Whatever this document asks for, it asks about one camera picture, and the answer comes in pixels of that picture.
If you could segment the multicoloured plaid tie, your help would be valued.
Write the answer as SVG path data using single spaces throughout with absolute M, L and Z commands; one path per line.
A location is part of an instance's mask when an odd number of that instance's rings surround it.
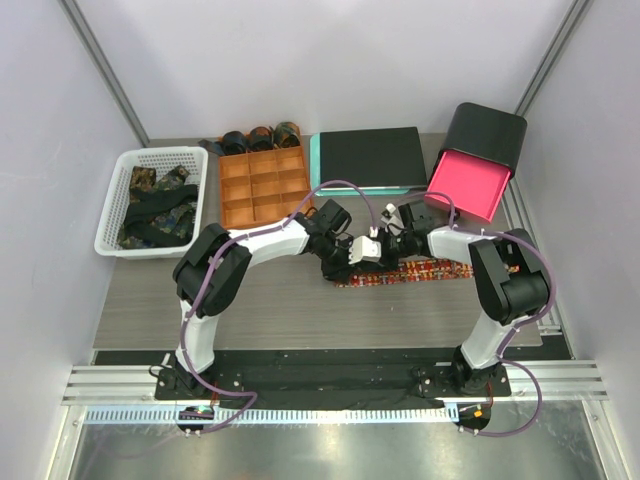
M 470 265 L 445 259 L 406 261 L 390 272 L 358 273 L 347 281 L 335 281 L 338 288 L 361 288 L 382 285 L 468 279 L 473 277 Z

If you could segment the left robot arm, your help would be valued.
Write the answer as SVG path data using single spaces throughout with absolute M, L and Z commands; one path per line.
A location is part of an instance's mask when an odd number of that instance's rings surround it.
M 222 312 L 234 301 L 246 272 L 285 256 L 313 254 L 327 281 L 349 279 L 351 215 L 333 200 L 263 228 L 229 231 L 205 228 L 173 271 L 182 311 L 175 369 L 179 388 L 190 398 L 205 397 L 213 385 L 213 343 Z

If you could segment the black pink drawer cabinet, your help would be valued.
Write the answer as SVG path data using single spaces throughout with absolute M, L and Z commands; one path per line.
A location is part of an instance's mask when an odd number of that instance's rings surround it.
M 519 115 L 471 102 L 458 105 L 429 181 L 427 204 L 491 223 L 517 170 L 527 127 Z

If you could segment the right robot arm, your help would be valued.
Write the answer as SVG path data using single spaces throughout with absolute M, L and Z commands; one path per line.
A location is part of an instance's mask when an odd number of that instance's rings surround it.
M 489 232 L 444 224 L 422 201 L 388 204 L 381 221 L 383 260 L 422 256 L 472 269 L 480 315 L 454 351 L 449 378 L 457 392 L 480 394 L 520 326 L 552 304 L 555 287 L 546 261 L 524 229 Z

